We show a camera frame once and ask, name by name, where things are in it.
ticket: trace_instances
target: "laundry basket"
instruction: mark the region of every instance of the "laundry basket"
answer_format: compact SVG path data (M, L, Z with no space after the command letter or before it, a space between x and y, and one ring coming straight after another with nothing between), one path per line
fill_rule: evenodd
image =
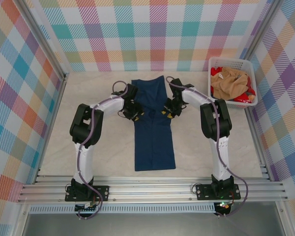
M256 85L256 78L254 69L252 66L252 63L248 60L242 60L242 59L236 59L236 58L219 58L219 57L212 57L208 61L208 96L212 98L211 96L211 68L217 68L217 67L230 67L232 69L242 70L247 72L247 74L250 77L251 80L251 87L256 92L256 97L252 101L252 103L243 103L243 102L233 102L233 101L226 101L227 107L229 108L241 108L244 109L246 107L252 107L255 106L258 103L258 96L257 96L257 85Z

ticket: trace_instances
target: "gray floor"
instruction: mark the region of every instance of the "gray floor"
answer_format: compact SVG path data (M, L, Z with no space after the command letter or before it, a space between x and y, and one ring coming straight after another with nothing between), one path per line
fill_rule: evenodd
M24 236L282 236L275 203L246 203L228 219L208 213L29 215Z

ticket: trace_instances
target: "clothes pile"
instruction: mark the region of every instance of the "clothes pile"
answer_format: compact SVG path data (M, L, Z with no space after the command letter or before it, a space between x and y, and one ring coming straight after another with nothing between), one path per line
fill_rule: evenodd
M229 67L211 68L211 96L234 102L252 103L256 92L249 75Z

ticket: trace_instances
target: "blue garment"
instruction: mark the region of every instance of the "blue garment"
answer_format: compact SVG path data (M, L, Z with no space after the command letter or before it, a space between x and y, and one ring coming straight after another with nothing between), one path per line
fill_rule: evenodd
M138 87L134 100L145 112L134 122L135 171L175 169L171 119L161 113L167 99L164 76L132 84Z

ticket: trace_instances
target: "black mounting plate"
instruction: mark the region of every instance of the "black mounting plate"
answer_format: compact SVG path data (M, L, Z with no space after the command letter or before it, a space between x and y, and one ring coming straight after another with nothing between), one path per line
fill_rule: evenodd
M195 193L197 194L197 200L232 200L233 197L230 192L223 195L221 198L217 198L213 192L211 184L197 184ZM234 194L234 200L239 200L240 191L238 184L234 184L234 188L230 190Z
M96 189L102 195L104 202L108 201L109 186L96 185L96 186L93 186L93 188ZM67 194L65 195L65 198L64 198L64 200L66 202L93 202L93 200L94 200L93 195L91 195L88 199L74 198L74 194L70 194L73 192L73 187L71 185L67 186L66 192L67 192ZM96 202L100 201L100 198L97 194L95 194L95 201Z

